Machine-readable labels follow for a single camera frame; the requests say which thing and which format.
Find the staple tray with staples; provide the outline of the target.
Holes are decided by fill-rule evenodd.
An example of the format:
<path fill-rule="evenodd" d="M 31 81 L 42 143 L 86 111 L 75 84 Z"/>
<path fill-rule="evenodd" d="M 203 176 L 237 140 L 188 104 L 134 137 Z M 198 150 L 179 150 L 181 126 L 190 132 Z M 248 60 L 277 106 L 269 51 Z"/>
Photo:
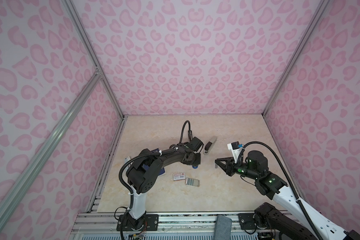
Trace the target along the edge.
<path fill-rule="evenodd" d="M 197 179 L 193 179 L 193 178 L 186 178 L 185 184 L 187 186 L 199 187 L 200 186 L 200 181 L 197 180 Z"/>

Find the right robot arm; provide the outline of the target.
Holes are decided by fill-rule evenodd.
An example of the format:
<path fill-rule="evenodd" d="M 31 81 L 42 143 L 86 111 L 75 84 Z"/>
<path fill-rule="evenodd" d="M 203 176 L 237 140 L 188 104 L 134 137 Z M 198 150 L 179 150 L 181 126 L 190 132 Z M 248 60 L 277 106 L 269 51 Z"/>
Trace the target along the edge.
<path fill-rule="evenodd" d="M 282 206 L 296 220 L 282 215 L 273 205 L 264 203 L 255 210 L 257 226 L 269 224 L 273 229 L 294 240 L 360 240 L 354 230 L 346 231 L 327 219 L 300 198 L 291 183 L 287 183 L 268 167 L 268 159 L 259 151 L 233 150 L 232 157 L 216 159 L 215 163 L 228 176 L 235 174 L 254 180 L 258 192 Z"/>

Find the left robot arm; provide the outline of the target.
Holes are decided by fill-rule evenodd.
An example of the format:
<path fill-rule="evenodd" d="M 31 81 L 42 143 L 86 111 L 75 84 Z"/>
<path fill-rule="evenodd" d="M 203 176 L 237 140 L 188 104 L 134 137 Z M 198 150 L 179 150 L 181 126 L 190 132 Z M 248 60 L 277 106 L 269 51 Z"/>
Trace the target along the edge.
<path fill-rule="evenodd" d="M 119 181 L 131 195 L 127 216 L 139 220 L 146 214 L 147 192 L 163 168 L 175 163 L 192 167 L 200 165 L 203 146 L 203 142 L 194 137 L 190 142 L 171 145 L 167 150 L 144 149 L 127 161 L 119 171 Z"/>

